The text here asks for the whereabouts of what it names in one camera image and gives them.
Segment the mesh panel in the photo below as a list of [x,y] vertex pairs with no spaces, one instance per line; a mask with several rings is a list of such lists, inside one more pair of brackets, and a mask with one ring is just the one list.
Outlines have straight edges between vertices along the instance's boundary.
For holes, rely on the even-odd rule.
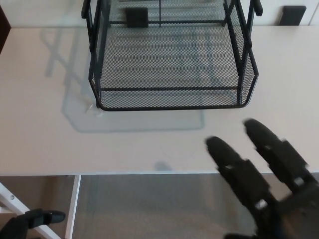
[[230,18],[231,18],[231,21],[233,23],[233,28],[234,28],[234,32],[236,35],[238,51],[239,51],[239,55],[241,58],[242,54],[243,54],[243,49],[244,49],[244,36],[243,36],[242,30],[240,27],[238,12],[237,12],[237,9],[235,6],[233,7],[233,10],[230,14]]
[[223,20],[222,0],[161,0],[162,20]]
[[248,54],[247,57],[247,64],[246,64],[246,71],[244,75],[244,80],[243,80],[243,87],[242,87],[242,97],[241,97],[241,103],[244,104],[247,100],[249,90],[252,86],[252,81],[254,79],[254,70],[253,70],[253,65],[251,63],[251,58],[250,54]]
[[[237,106],[238,72],[227,25],[192,22],[159,27],[153,23],[147,28],[127,28],[123,16],[126,7],[147,7],[150,21],[222,22],[223,3],[161,0],[159,11],[158,0],[113,0],[110,21],[117,22],[109,27],[104,19],[107,14],[102,12],[93,69],[101,106],[117,110]],[[244,40],[235,7],[231,20],[242,55]],[[103,49],[101,42],[106,42]],[[253,79],[250,69],[249,61],[243,101]]]
[[102,92],[107,108],[209,107],[236,104],[236,90],[232,91],[138,91]]

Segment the metal frame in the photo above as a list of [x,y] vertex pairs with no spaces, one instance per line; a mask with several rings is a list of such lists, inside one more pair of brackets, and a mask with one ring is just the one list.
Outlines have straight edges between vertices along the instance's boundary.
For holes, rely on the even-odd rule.
[[[236,62],[236,68],[238,72],[238,85],[235,87],[167,87],[167,88],[101,88],[100,87],[100,79],[102,76],[102,68],[103,68],[103,61],[104,61],[104,53],[105,53],[105,44],[106,44],[106,36],[108,27],[104,27],[99,33],[99,25],[100,25],[100,15],[101,12],[106,12],[106,16],[103,17],[107,26],[111,26],[111,24],[126,24],[125,21],[109,21],[109,13],[110,13],[110,3],[108,0],[98,0],[96,14],[94,19],[94,24],[92,26],[92,20],[88,18],[92,18],[91,7],[90,7],[90,0],[84,0],[83,8],[82,8],[82,18],[86,18],[87,25],[88,25],[88,32],[90,38],[90,51],[91,51],[91,65],[90,65],[90,72],[89,72],[89,82],[92,87],[94,96],[96,98],[96,106],[101,108],[104,111],[158,111],[158,110],[202,110],[202,109],[229,109],[229,108],[242,108],[246,106],[251,98],[255,83],[258,79],[258,69],[256,66],[255,59],[252,54],[252,42],[251,42],[251,29],[253,25],[254,14],[256,12],[257,15],[261,15],[263,12],[262,6],[260,4],[260,0],[251,0],[250,1],[250,8],[248,14],[248,22],[246,23],[242,6],[240,0],[232,0],[227,5],[226,0],[224,0],[224,11],[225,11],[225,19],[223,20],[181,20],[181,21],[163,21],[161,19],[161,0],[159,0],[159,20],[158,21],[149,21],[150,24],[158,24],[161,27],[162,24],[188,24],[188,23],[220,23],[222,26],[225,24],[228,25],[231,44],[233,48],[234,58]],[[236,40],[236,33],[234,32],[234,27],[231,19],[231,12],[233,8],[236,8],[243,38],[244,38],[244,48],[242,57],[240,57],[238,44]],[[97,34],[101,34],[99,38],[101,38],[101,46],[98,46],[97,41]],[[99,49],[99,59],[96,58],[96,51]],[[251,59],[251,64],[253,66],[254,76],[251,79],[251,86],[248,91],[248,97],[245,102],[242,102],[242,86],[246,71],[246,63],[248,59],[248,54]],[[190,107],[135,107],[135,108],[106,108],[103,106],[101,101],[101,93],[102,92],[110,92],[110,91],[129,91],[129,92],[136,92],[136,91],[202,91],[202,90],[237,90],[237,104],[234,105],[219,105],[219,106],[190,106]]]
[[[72,197],[70,202],[70,209],[67,219],[65,239],[72,239],[74,220],[80,190],[81,175],[74,177]],[[0,183],[0,202],[6,207],[0,207],[0,214],[13,213],[17,215],[24,214],[29,211],[29,208],[23,204],[12,192],[10,192],[2,183]],[[46,239],[61,239],[51,228],[48,226],[40,226],[35,228]]]

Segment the black object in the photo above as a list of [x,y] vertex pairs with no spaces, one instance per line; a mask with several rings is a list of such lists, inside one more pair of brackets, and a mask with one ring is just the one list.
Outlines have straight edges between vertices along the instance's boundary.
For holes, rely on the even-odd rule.
[[28,229],[41,225],[60,223],[65,214],[59,211],[43,211],[35,209],[11,218],[0,231],[0,239],[25,239]]
[[147,7],[127,7],[125,9],[127,27],[148,27],[148,14]]
[[6,38],[9,35],[9,32],[11,30],[11,26],[8,22],[8,19],[6,18],[4,11],[2,10],[0,6],[0,54],[2,52],[4,43],[6,41]]
[[250,38],[255,12],[263,12],[259,0],[251,0],[247,23],[240,0],[98,0],[93,23],[90,0],[84,0],[97,107],[246,106],[258,78]]
[[253,236],[227,234],[226,239],[317,239],[319,235],[319,184],[306,169],[307,163],[286,141],[279,140],[255,119],[244,122],[257,152],[292,194],[277,201],[269,185],[250,160],[243,160],[217,137],[206,141],[207,149],[239,201],[256,223]]
[[306,9],[306,6],[284,6],[279,26],[299,26]]

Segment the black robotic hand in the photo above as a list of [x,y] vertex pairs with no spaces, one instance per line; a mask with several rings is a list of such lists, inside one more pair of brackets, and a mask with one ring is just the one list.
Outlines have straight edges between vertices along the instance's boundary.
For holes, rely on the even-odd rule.
[[257,152],[291,194],[277,201],[270,186],[252,162],[243,160],[217,137],[207,139],[207,149],[218,171],[252,214],[256,232],[252,236],[228,234],[226,239],[318,239],[319,185],[306,169],[307,163],[286,140],[279,140],[255,119],[244,122]]
[[65,214],[59,211],[35,209],[11,218],[0,231],[0,239],[26,239],[29,229],[51,223],[60,223]]

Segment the black handle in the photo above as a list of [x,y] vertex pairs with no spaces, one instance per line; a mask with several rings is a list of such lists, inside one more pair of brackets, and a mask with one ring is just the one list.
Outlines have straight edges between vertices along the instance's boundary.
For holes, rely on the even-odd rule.
[[82,11],[81,11],[81,16],[83,19],[87,18],[90,4],[91,4],[91,0],[84,0],[83,1]]
[[264,12],[263,6],[261,5],[260,0],[252,0],[253,1],[253,5],[254,5],[254,9],[256,12],[257,16],[261,16]]

